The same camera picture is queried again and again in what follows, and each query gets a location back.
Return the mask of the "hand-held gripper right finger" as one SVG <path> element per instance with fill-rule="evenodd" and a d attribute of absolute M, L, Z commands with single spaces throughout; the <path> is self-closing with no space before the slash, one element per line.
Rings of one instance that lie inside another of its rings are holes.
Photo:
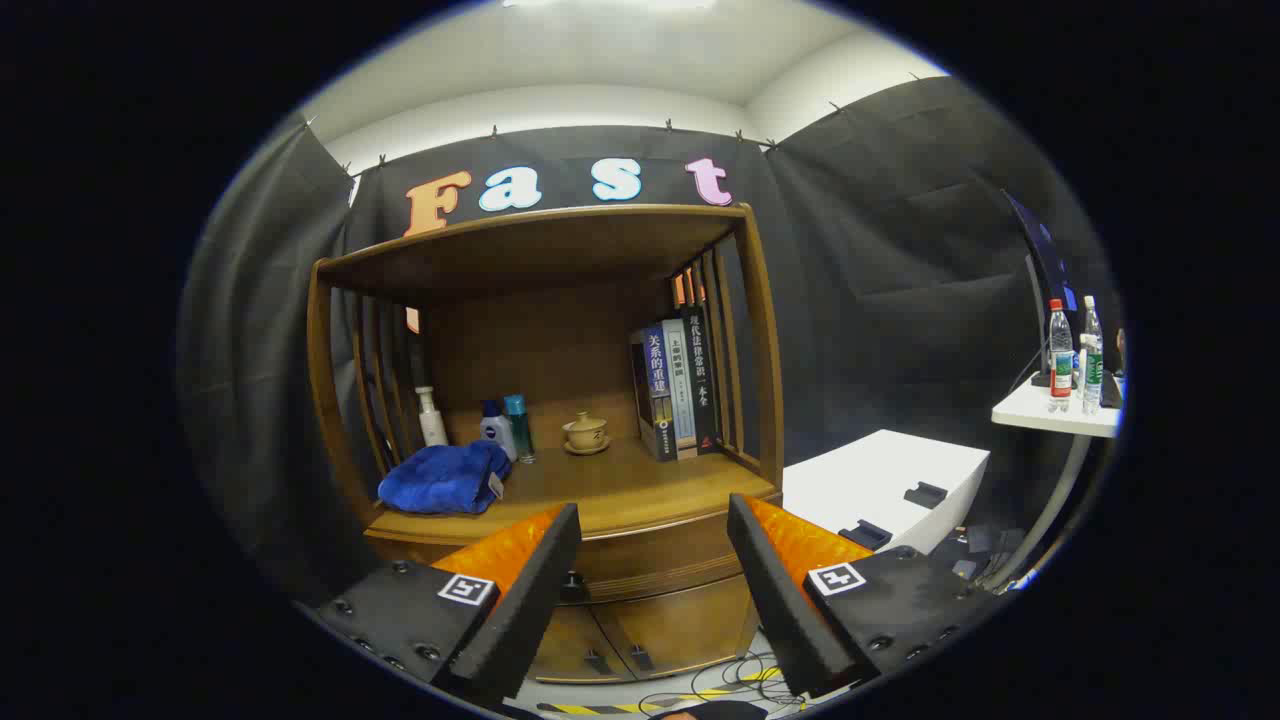
<path fill-rule="evenodd" d="M 730 497 L 727 534 L 794 694 L 915 667 L 998 603 L 911 546 L 873 551 L 746 495 Z"/>

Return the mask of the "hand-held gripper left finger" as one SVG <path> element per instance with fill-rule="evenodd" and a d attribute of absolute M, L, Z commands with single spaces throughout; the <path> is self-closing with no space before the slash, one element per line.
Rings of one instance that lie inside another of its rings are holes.
<path fill-rule="evenodd" d="M 559 503 L 430 564 L 396 560 L 317 607 L 364 657 L 472 703 L 517 694 L 582 539 Z"/>

